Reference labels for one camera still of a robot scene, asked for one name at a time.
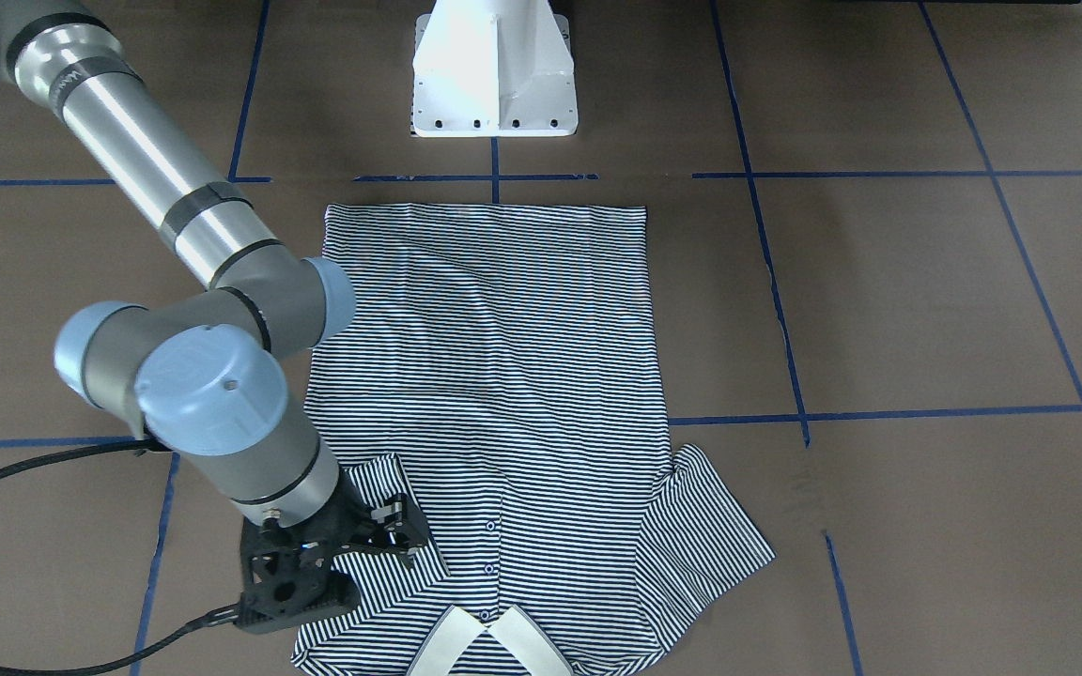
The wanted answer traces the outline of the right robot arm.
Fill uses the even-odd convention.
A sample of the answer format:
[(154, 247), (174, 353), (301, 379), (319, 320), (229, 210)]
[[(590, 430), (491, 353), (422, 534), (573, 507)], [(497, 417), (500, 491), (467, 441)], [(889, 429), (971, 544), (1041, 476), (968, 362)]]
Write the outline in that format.
[[(298, 255), (331, 202), (382, 193), (387, 173), (480, 172), (484, 145), (408, 135), (404, 1), (95, 1), (156, 100)], [(120, 436), (52, 364), (60, 324), (96, 300), (162, 307), (199, 284), (51, 112), (0, 83), (0, 467), (44, 439)], [(235, 576), (240, 517), (166, 453), (100, 456), (0, 483), (0, 578)]]

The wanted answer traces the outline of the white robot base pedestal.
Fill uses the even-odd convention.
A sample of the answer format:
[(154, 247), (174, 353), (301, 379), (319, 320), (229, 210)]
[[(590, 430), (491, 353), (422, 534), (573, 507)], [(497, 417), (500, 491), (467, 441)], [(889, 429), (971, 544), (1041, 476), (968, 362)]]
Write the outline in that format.
[(570, 23), (552, 1), (438, 1), (415, 19), (410, 130), (566, 137), (580, 124)]

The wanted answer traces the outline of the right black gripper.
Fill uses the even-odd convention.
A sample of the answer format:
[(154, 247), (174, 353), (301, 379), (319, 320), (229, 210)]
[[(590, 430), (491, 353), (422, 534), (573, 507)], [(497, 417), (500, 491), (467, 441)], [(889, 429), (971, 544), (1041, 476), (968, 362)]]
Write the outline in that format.
[(261, 570), (327, 568), (343, 553), (394, 556), (412, 570), (430, 543), (424, 511), (408, 493), (370, 505), (342, 468), (322, 483), (304, 479), (259, 515)]

